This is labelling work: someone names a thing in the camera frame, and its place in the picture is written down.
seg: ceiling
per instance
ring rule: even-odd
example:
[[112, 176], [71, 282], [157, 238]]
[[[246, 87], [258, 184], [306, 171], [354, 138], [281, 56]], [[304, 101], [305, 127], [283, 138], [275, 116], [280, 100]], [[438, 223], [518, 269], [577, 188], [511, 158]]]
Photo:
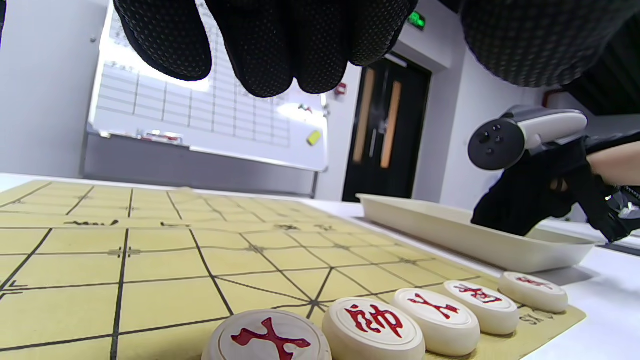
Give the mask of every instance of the ceiling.
[[[440, 2], [457, 13], [462, 0]], [[640, 113], [640, 15], [617, 32], [593, 67], [563, 88], [594, 115]]]

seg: green exit sign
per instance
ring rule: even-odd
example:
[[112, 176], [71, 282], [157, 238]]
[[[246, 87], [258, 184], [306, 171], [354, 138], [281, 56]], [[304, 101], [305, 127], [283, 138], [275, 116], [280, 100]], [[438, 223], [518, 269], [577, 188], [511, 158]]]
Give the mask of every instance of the green exit sign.
[[413, 12], [411, 16], [409, 16], [409, 19], [407, 21], [409, 22], [409, 24], [420, 29], [420, 31], [424, 30], [426, 21], [424, 19], [424, 16], [420, 15], [419, 13]]

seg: yellow eraser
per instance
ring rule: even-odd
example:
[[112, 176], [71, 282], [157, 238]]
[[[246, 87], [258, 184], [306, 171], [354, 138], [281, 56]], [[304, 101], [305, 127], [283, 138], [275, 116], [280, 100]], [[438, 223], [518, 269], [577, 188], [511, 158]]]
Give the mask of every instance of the yellow eraser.
[[309, 137], [307, 138], [307, 142], [309, 143], [309, 145], [314, 146], [315, 144], [318, 143], [318, 140], [320, 140], [321, 137], [322, 137], [322, 133], [316, 130], [313, 133], [311, 133], [311, 135], [309, 135]]

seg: forearm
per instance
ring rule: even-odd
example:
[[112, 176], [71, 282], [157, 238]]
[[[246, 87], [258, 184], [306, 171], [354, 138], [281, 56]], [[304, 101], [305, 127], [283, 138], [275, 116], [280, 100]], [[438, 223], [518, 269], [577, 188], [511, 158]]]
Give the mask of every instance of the forearm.
[[640, 186], [640, 142], [596, 152], [587, 160], [607, 184]]

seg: black glove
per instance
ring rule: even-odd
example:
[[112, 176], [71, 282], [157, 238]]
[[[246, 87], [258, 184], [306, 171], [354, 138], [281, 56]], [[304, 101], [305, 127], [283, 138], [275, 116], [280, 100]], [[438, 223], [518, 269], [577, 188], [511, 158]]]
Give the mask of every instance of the black glove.
[[[194, 1], [114, 0], [140, 57], [187, 81], [211, 71], [210, 45]], [[308, 93], [330, 91], [349, 61], [366, 66], [379, 60], [393, 48], [417, 1], [206, 3], [237, 78], [252, 95], [271, 97], [286, 91], [293, 77]], [[640, 0], [461, 0], [458, 5], [478, 61], [496, 76], [529, 87], [564, 85], [579, 77], [640, 10]]]
[[615, 216], [605, 198], [617, 187], [592, 174], [587, 156], [626, 143], [640, 141], [640, 132], [607, 138], [582, 137], [564, 145], [546, 144], [547, 150], [528, 153], [506, 169], [500, 180], [474, 209], [471, 223], [525, 236], [548, 217], [569, 214], [577, 202], [591, 226], [609, 241], [620, 240], [640, 229], [640, 221]]
[[[238, 80], [257, 97], [285, 92], [293, 77], [321, 94], [350, 61], [368, 65], [395, 45], [418, 0], [206, 0]], [[194, 0], [114, 0], [129, 43], [151, 67], [195, 81], [211, 50]]]

